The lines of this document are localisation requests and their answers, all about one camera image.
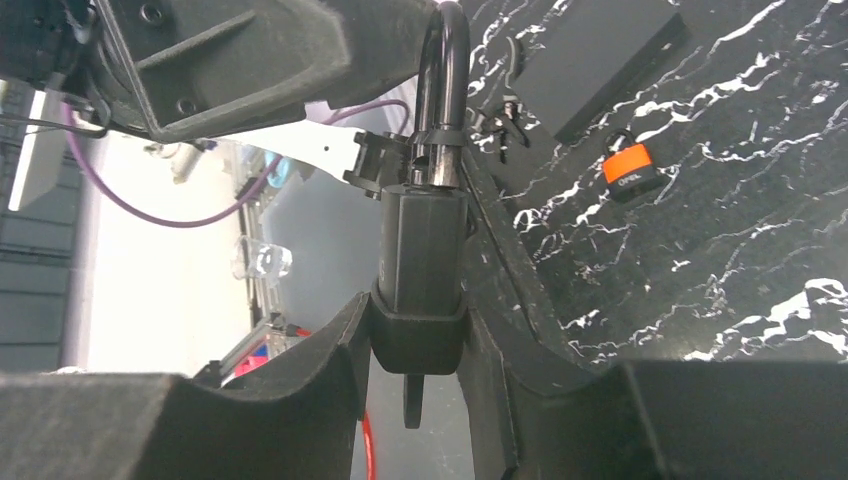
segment tabletop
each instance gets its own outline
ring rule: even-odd
[[[624,357],[848,360],[848,3],[667,1],[687,34],[576,142],[559,144],[528,111],[530,148],[510,146],[503,163],[496,138],[472,135],[550,294],[553,330],[594,369]],[[469,107],[488,109],[503,98],[506,38],[532,61],[572,1],[462,5]],[[627,204],[601,170],[619,127],[667,178]]]

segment light blue object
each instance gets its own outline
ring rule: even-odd
[[[265,166],[268,167],[274,160],[277,159],[277,154],[274,152],[265,152]],[[286,183],[286,179],[289,178],[289,171],[291,170],[291,161],[292,159],[289,157],[283,157],[280,160],[280,163],[277,164],[277,170],[272,172],[271,175],[268,175],[268,185],[273,188],[283,188],[283,184]]]

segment padlock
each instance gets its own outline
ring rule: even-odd
[[[619,138],[623,142],[622,148],[614,151],[615,142]],[[648,149],[636,143],[630,130],[621,128],[607,136],[604,157],[604,177],[610,197],[616,202],[628,202],[664,183]]]

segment black padlock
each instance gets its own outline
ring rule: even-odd
[[[615,150],[618,139],[622,140],[622,148]],[[604,178],[610,197],[616,202],[628,202],[664,183],[647,147],[636,143],[630,130],[620,128],[607,136],[604,157]]]

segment transparent container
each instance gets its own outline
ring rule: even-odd
[[[242,235],[236,241],[232,257],[233,276],[239,280],[261,279],[277,283],[291,271],[292,253],[288,248]]]

